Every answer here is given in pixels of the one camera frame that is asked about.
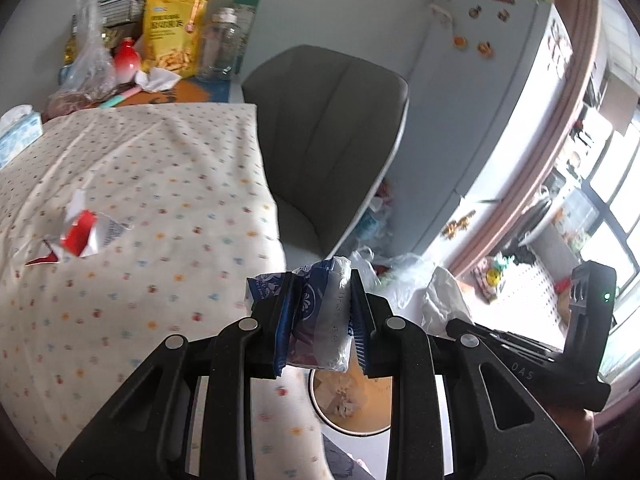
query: plastic bag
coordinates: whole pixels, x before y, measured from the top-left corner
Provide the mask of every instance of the plastic bag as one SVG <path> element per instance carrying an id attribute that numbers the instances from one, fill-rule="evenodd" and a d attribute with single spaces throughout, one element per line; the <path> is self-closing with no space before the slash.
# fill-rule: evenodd
<path id="1" fill-rule="evenodd" d="M 102 101 L 116 88 L 116 71 L 102 43 L 102 15 L 98 0 L 76 0 L 78 57 L 60 89 L 49 97 L 46 120 L 67 115 Z"/>
<path id="2" fill-rule="evenodd" d="M 446 326 L 452 319 L 473 323 L 458 283 L 447 269 L 434 269 L 433 277 L 422 293 L 422 315 L 422 329 L 438 337 L 449 338 Z"/>
<path id="3" fill-rule="evenodd" d="M 395 258 L 375 261 L 377 266 L 388 267 L 388 271 L 377 277 L 371 263 L 373 253 L 368 247 L 361 247 L 350 254 L 351 266 L 358 269 L 364 290 L 382 296 L 389 302 L 395 316 L 407 307 L 414 292 L 425 288 L 431 281 L 436 264 L 430 258 L 417 254 L 403 254 Z"/>
<path id="4" fill-rule="evenodd" d="M 367 246 L 382 253 L 392 239 L 389 230 L 391 218 L 391 192 L 386 181 L 382 181 L 375 196 L 369 200 L 369 205 L 360 220 L 353 228 L 347 239 L 340 247 L 339 254 L 350 254 L 358 248 Z"/>
<path id="5" fill-rule="evenodd" d="M 351 263 L 334 256 L 293 271 L 304 278 L 302 300 L 294 314 L 287 364 L 345 372 L 351 336 Z M 284 273 L 261 274 L 246 281 L 244 304 L 277 296 Z"/>

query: gray chair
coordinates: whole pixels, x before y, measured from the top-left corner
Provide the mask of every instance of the gray chair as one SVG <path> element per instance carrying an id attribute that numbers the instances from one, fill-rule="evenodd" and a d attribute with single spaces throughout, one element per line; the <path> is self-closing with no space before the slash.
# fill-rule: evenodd
<path id="1" fill-rule="evenodd" d="M 260 65 L 242 91 L 257 105 L 287 269 L 333 256 L 396 154 L 407 83 L 363 59 L 302 45 Z"/>

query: crumpled snack wrapper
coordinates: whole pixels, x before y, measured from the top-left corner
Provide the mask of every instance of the crumpled snack wrapper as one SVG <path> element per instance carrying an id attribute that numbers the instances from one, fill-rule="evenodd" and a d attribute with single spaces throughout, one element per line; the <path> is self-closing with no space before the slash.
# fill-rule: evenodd
<path id="1" fill-rule="evenodd" d="M 56 264 L 65 251 L 78 258 L 97 254 L 129 229 L 126 224 L 116 222 L 104 213 L 89 211 L 85 203 L 86 191 L 76 190 L 65 207 L 60 234 L 38 241 L 36 257 L 26 262 L 25 266 Z"/>
<path id="2" fill-rule="evenodd" d="M 287 364 L 345 372 L 351 348 L 351 262 L 334 256 L 293 271 L 303 278 L 289 340 Z M 251 312 L 256 301 L 277 296 L 284 273 L 248 278 L 244 304 Z"/>

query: white plastic bag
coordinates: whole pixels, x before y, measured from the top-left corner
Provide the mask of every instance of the white plastic bag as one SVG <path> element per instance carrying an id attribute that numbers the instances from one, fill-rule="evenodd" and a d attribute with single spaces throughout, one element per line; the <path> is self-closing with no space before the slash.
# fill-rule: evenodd
<path id="1" fill-rule="evenodd" d="M 429 285 L 422 292 L 422 315 L 422 329 L 438 337 L 449 338 L 446 326 L 452 319 L 473 323 L 458 283 L 447 269 L 434 269 Z"/>
<path id="2" fill-rule="evenodd" d="M 351 268 L 358 269 L 360 273 L 365 292 L 385 298 L 395 316 L 404 316 L 402 311 L 411 301 L 414 292 L 427 286 L 436 266 L 429 258 L 411 253 L 403 254 L 376 261 L 377 265 L 389 268 L 378 278 L 371 266 L 373 254 L 368 247 L 353 251 L 349 259 Z"/>

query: snack bag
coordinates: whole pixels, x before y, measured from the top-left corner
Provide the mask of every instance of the snack bag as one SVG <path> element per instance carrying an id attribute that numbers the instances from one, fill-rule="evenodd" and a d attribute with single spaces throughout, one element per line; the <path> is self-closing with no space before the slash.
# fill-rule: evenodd
<path id="1" fill-rule="evenodd" d="M 157 66 L 182 77 L 196 73 L 202 19 L 209 0 L 146 0 L 145 72 Z"/>
<path id="2" fill-rule="evenodd" d="M 334 256 L 293 271 L 304 280 L 296 306 L 287 364 L 345 372 L 351 348 L 351 262 Z M 246 280 L 244 304 L 277 296 L 284 273 L 261 274 Z"/>

